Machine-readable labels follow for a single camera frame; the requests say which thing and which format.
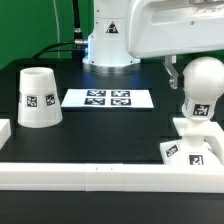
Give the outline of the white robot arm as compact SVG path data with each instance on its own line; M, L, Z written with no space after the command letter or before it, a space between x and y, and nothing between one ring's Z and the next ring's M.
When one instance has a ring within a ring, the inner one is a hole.
M118 72L161 57L178 87L180 54L224 49L224 0L93 0L87 68Z

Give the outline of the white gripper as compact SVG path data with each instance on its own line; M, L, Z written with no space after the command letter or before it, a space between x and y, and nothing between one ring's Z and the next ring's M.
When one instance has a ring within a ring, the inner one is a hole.
M182 87L175 55L224 49L224 0L131 0L126 46L135 58L164 56L170 87Z

